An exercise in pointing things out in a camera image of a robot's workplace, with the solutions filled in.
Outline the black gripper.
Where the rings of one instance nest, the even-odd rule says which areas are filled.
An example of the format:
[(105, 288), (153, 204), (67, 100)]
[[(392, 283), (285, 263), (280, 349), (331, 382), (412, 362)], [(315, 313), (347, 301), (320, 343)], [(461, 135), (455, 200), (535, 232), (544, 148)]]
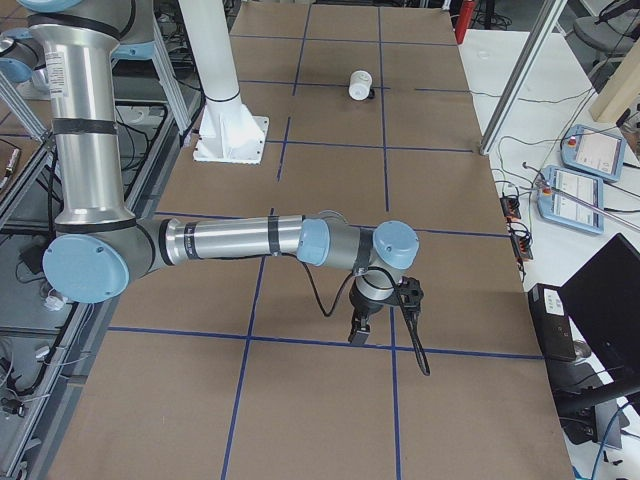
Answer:
[(374, 280), (371, 276), (359, 276), (354, 280), (349, 300), (354, 309), (348, 336), (350, 345), (365, 345), (371, 332), (369, 317), (385, 305), (398, 305), (391, 282)]

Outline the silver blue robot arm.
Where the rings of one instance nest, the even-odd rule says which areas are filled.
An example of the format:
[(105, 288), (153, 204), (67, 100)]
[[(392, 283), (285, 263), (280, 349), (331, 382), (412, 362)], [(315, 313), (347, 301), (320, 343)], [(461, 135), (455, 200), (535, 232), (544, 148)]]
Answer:
[(118, 143), (112, 58), (153, 28), (142, 1), (29, 1), (28, 24), (44, 50), (52, 130), (64, 207), (43, 256), (48, 282), (80, 303), (119, 296), (132, 282), (189, 260), (291, 256), (305, 266), (344, 269), (353, 305), (349, 341), (365, 342), (369, 319), (398, 307), (411, 337), (423, 297), (407, 276), (419, 249), (399, 221), (373, 229), (339, 214), (203, 220), (140, 220), (126, 206)]

